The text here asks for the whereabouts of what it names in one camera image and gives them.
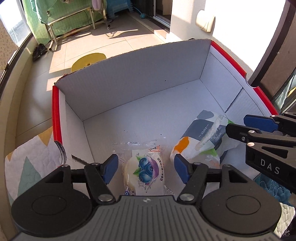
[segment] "black circular disc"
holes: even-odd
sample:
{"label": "black circular disc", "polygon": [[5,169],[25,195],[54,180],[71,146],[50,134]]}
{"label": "black circular disc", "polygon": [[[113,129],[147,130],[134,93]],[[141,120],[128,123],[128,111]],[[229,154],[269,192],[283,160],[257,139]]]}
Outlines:
{"label": "black circular disc", "polygon": [[18,229],[38,237],[67,234],[80,227],[91,211],[91,201],[85,194],[56,185],[31,188],[19,196],[11,207]]}
{"label": "black circular disc", "polygon": [[257,184],[231,183],[206,195],[201,203],[205,218],[234,234],[274,230],[281,216],[279,202]]}

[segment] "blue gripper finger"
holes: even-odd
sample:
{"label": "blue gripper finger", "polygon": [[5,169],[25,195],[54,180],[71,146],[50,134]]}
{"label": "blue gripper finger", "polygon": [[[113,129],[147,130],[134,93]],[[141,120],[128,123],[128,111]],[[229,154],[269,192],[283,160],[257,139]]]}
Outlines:
{"label": "blue gripper finger", "polygon": [[187,184],[193,174],[192,165],[181,154],[176,154],[174,167],[184,184]]}
{"label": "blue gripper finger", "polygon": [[246,115],[244,124],[248,127],[258,128],[262,131],[273,132],[278,129],[278,124],[271,117]]}
{"label": "blue gripper finger", "polygon": [[100,174],[106,184],[109,184],[112,180],[117,168],[118,156],[116,154],[112,154],[103,164],[101,164]]}

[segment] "white quilt with triangles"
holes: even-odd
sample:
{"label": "white quilt with triangles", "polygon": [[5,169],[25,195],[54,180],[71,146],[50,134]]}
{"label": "white quilt with triangles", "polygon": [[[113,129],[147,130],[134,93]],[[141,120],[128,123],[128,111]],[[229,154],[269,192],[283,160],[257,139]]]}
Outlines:
{"label": "white quilt with triangles", "polygon": [[5,158],[5,179],[10,205],[26,190],[62,163],[52,127],[19,146]]}

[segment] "gray ribbed plate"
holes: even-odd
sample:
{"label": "gray ribbed plate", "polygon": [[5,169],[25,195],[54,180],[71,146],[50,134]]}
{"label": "gray ribbed plate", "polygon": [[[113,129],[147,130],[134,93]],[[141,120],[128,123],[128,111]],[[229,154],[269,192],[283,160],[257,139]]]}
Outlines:
{"label": "gray ribbed plate", "polygon": [[181,205],[173,196],[123,196],[97,209],[79,230],[55,238],[39,238],[24,233],[14,241],[172,241],[172,240],[279,240],[273,233],[258,237],[236,237],[222,233],[199,215],[194,206]]}

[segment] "doorway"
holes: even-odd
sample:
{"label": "doorway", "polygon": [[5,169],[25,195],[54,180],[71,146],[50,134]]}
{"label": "doorway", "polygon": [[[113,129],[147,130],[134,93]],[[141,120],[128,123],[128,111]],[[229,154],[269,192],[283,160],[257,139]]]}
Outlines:
{"label": "doorway", "polygon": [[172,6],[173,0],[154,0],[153,18],[169,28],[172,16]]}

